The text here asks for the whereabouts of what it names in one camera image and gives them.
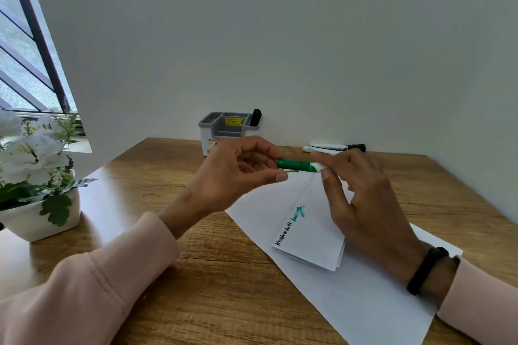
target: potted plant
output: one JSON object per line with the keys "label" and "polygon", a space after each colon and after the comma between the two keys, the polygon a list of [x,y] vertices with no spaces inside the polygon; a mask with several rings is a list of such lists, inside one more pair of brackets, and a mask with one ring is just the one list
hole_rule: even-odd
{"label": "potted plant", "polygon": [[28,242],[67,231],[80,220],[77,187],[63,149],[74,143],[77,114],[22,120],[0,110],[0,223]]}

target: black wristband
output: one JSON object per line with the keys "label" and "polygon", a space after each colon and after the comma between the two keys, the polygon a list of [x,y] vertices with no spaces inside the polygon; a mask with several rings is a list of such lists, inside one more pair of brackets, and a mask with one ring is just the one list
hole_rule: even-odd
{"label": "black wristband", "polygon": [[424,282],[430,275],[437,261],[441,258],[449,256],[450,253],[443,247],[432,247],[428,250],[428,254],[424,257],[423,263],[419,266],[412,279],[408,282],[407,290],[416,296]]}

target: pink sweatshirt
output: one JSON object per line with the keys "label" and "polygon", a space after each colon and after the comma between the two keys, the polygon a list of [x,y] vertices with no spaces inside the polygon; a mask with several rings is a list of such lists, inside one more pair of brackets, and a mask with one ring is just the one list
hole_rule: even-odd
{"label": "pink sweatshirt", "polygon": [[[0,344],[108,344],[177,257],[175,238],[146,213],[104,247],[60,262],[45,284],[2,301]],[[463,259],[437,315],[482,344],[518,344],[518,289]]]}

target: green marker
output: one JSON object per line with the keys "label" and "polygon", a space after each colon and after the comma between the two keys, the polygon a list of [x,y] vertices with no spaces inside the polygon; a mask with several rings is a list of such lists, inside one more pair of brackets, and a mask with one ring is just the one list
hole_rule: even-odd
{"label": "green marker", "polygon": [[315,173],[320,173],[323,169],[327,168],[326,166],[318,164],[317,162],[287,160],[284,158],[280,158],[277,160],[277,167],[279,169],[289,169],[293,171],[305,171]]}

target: ribbed cuff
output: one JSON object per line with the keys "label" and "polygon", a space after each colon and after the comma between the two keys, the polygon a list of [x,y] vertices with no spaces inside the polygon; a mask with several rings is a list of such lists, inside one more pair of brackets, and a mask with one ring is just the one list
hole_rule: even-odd
{"label": "ribbed cuff", "polygon": [[460,264],[437,316],[481,344],[518,343],[518,289],[458,257]]}
{"label": "ribbed cuff", "polygon": [[90,254],[110,291],[122,299],[124,308],[133,306],[178,255],[176,239],[164,223],[149,212],[129,231]]}

